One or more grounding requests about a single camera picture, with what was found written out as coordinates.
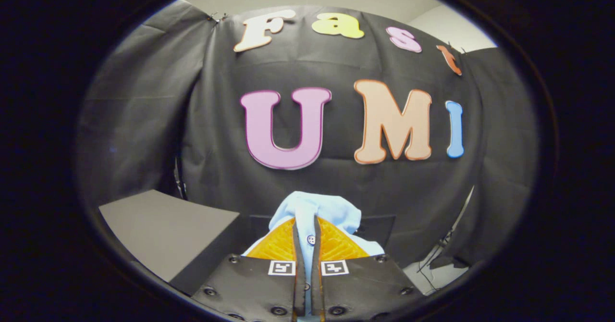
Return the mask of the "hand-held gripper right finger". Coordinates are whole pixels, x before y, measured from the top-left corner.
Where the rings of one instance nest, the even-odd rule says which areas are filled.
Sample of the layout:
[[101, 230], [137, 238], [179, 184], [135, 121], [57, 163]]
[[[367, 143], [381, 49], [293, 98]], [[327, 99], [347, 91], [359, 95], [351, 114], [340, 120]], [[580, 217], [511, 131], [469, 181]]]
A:
[[370, 256], [332, 222], [314, 218], [311, 313], [321, 322], [390, 322], [424, 294], [388, 254]]

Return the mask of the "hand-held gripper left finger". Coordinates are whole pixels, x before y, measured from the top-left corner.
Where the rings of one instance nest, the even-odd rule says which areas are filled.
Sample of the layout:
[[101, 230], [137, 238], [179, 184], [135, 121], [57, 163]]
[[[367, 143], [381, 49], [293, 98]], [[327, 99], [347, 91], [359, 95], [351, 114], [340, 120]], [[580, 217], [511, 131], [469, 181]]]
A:
[[245, 322], [296, 322], [306, 314], [306, 270], [292, 217], [244, 255], [229, 254], [193, 294]]

